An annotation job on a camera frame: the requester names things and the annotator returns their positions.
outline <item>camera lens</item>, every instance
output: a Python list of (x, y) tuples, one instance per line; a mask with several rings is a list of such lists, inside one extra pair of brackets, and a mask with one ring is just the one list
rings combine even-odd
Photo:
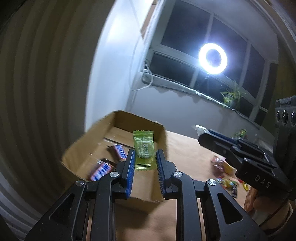
[(276, 113), (276, 121), (279, 122), (280, 119), (281, 119), (281, 114), (280, 114), (280, 112), (278, 111), (278, 112)]
[(288, 111), (287, 110), (283, 111), (282, 120), (283, 120), (283, 125), (285, 126), (288, 123)]
[(291, 114), (291, 124), (292, 126), (295, 126), (296, 124), (296, 113), (294, 111)]

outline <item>silver screw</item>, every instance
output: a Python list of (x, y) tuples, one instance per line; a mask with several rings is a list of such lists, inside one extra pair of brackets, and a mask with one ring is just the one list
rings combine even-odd
[(217, 184), (216, 180), (214, 180), (214, 179), (209, 179), (207, 182), (211, 186), (215, 186)]
[(79, 187), (79, 186), (82, 186), (84, 184), (84, 181), (83, 180), (77, 180), (75, 184), (76, 184), (76, 186)]
[(175, 177), (182, 177), (182, 175), (183, 175), (182, 172), (179, 172), (179, 171), (174, 172)]
[(111, 177), (117, 177), (119, 174), (118, 174), (118, 172), (111, 172), (110, 173), (110, 176)]

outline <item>green plant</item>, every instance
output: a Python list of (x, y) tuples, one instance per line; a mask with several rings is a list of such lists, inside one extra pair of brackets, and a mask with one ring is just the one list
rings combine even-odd
[(223, 96), (224, 104), (229, 105), (232, 101), (235, 101), (236, 106), (238, 106), (243, 93), (239, 90), (239, 85), (234, 82), (232, 91), (224, 91), (221, 92), (221, 94)]

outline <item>window sill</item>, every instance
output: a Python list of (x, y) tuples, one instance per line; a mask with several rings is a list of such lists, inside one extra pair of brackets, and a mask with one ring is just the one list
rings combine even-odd
[[(142, 77), (142, 82), (146, 85), (148, 85), (151, 81), (151, 76), (149, 73), (147, 72), (144, 72), (143, 73), (143, 77)], [(194, 89), (191, 89), (189, 87), (186, 87), (184, 85), (181, 85), (177, 82), (172, 82), (170, 80), (167, 80), (167, 79), (164, 79), (164, 78), (161, 78), (159, 76), (156, 76), (156, 75), (153, 75), (153, 82), (152, 84), (153, 86), (156, 86), (156, 87), (161, 87), (161, 88), (165, 88), (165, 89), (170, 89), (170, 90), (175, 90), (175, 91), (179, 91), (179, 92), (183, 92), (183, 93), (186, 93), (186, 94), (189, 94), (189, 95), (198, 95), (199, 97), (203, 98), (203, 99), (206, 99), (206, 100), (210, 100), (212, 102), (214, 102), (216, 105), (219, 105), (221, 107), (224, 107), (224, 108), (227, 108), (227, 109), (231, 109), (232, 111), (235, 111), (241, 118), (247, 120), (248, 122), (252, 123), (257, 129), (260, 129), (260, 126), (251, 121), (248, 117), (244, 116), (243, 114), (239, 113), (236, 109), (232, 109), (230, 107), (228, 107), (227, 105), (223, 104), (222, 102), (210, 97), (210, 96), (207, 96), (197, 90), (194, 90)]]

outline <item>green candy packet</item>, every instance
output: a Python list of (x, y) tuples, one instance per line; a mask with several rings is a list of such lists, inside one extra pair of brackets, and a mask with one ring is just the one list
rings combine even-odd
[(133, 144), (136, 152), (135, 168), (142, 171), (156, 169), (153, 131), (133, 131)]

